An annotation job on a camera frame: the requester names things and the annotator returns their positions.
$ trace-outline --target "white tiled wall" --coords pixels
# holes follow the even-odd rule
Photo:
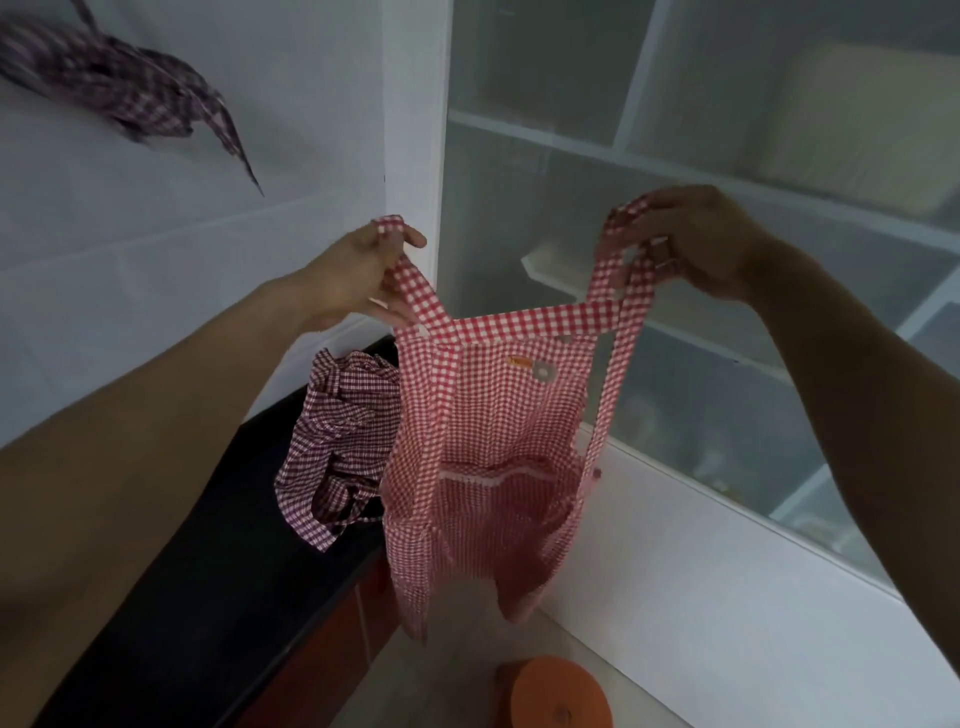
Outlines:
[[[378,0],[90,6],[223,92],[265,197],[204,125],[140,146],[0,79],[0,443],[385,211]]]

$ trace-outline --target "hand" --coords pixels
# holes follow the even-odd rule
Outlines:
[[[665,187],[641,199],[646,211],[601,240],[597,255],[653,241],[654,262],[678,258],[681,275],[716,298],[746,299],[748,262],[786,245],[713,186]]]
[[[404,241],[422,248],[426,238],[404,226],[403,234],[379,234],[375,223],[348,232],[317,258],[282,279],[305,317],[304,331],[336,326],[349,313],[363,313],[392,327],[417,322],[413,309],[385,274],[403,255]]]

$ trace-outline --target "orange bucket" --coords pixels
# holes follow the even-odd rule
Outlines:
[[[613,715],[593,675],[562,657],[501,665],[496,728],[613,728]]]

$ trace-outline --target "purple checkered cloth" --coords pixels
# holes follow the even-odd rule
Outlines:
[[[283,518],[308,544],[326,551],[351,523],[380,520],[380,477],[399,425],[400,372],[386,359],[363,352],[314,357],[274,482]]]
[[[136,142],[189,136],[203,121],[260,189],[220,92],[180,59],[101,33],[84,0],[72,1],[85,31],[23,13],[0,16],[0,74],[95,111]]]

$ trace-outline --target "orange label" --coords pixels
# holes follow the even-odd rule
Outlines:
[[[534,360],[526,356],[508,356],[507,363],[512,367],[522,367],[523,369],[533,369]]]

